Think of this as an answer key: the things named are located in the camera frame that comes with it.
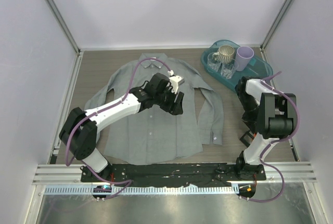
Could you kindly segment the grey button-up shirt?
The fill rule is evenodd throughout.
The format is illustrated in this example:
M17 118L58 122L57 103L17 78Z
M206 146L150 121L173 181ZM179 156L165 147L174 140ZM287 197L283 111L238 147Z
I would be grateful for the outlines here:
M222 144L224 113L221 96L195 68L166 54L143 53L139 59L123 65L84 108L93 109L105 104L111 90L114 98L123 96L130 78L136 87L156 73L166 75L165 65L185 80L180 86L184 93L183 114L174 116L154 105L116 121L110 125L104 150L106 156L146 165L194 155L203 151L205 144Z

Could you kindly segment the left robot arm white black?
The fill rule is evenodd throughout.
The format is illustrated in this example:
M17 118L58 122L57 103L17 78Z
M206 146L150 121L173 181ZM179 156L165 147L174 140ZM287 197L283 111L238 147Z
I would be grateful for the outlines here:
M157 73L142 86L131 88L124 96L101 107L85 111L77 107L69 113L59 139L66 145L66 152L86 164L98 181L107 181L111 165L96 148L97 135L114 122L154 105L172 115L181 115L184 93L179 88L183 83L184 78L172 72L169 76Z

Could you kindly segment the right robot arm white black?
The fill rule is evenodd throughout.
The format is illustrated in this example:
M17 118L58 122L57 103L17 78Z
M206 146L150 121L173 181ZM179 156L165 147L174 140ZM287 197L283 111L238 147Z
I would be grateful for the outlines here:
M263 173L267 154L298 131L297 98L257 77L242 77L235 91L244 109L242 121L255 137L237 158L234 171L239 179L253 179Z

